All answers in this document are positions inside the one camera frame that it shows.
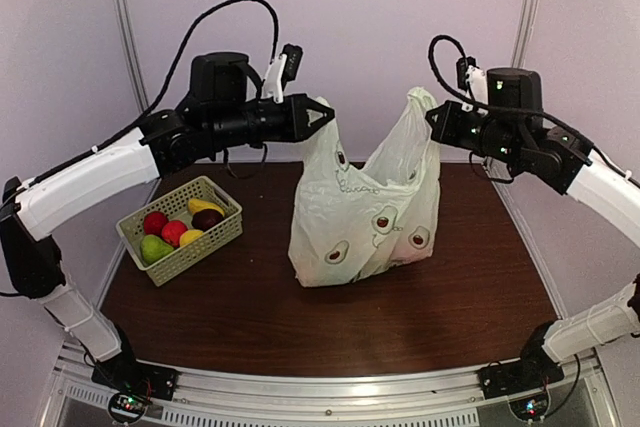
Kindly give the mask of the pale green plastic bag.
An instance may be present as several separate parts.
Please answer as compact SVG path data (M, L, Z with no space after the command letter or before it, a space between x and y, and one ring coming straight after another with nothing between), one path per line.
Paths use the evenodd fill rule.
M303 144L288 257L306 288L344 285L432 255L440 201L440 147L426 114L435 98L414 87L399 120L362 167L336 121Z

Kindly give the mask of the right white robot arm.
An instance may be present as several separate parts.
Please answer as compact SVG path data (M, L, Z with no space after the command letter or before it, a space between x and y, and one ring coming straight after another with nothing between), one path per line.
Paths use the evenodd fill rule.
M470 67L452 99L425 115L432 140L529 173L589 207L631 242L639 241L639 184L595 144L543 110L538 73ZM519 387L535 387L551 365L625 335L639 334L639 283L568 319L536 328L513 366Z

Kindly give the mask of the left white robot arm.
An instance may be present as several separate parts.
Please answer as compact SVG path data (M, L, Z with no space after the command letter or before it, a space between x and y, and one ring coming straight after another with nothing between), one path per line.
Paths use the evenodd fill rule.
M287 95L301 61L288 45L264 77L245 54L212 53L191 64L187 94L174 109L147 112L106 146L28 181L10 179L1 207L1 248L14 293L38 301L80 341L123 391L144 380L125 337L66 279L53 231L131 187L213 159L238 146L298 143L334 119L305 94Z

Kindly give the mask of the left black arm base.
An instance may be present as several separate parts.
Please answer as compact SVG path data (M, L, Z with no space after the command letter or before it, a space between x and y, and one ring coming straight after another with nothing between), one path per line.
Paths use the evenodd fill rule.
M121 340L121 352L93 367L92 381L125 394L171 401L174 396L178 372L169 367L149 364L136 359L124 331L115 327Z

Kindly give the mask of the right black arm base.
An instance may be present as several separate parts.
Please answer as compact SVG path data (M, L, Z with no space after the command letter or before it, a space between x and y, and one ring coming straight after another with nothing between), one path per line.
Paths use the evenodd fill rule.
M551 326L552 322L546 322L534 329L518 360L491 363L477 371L485 399L543 389L564 379L559 363L543 350L544 335Z

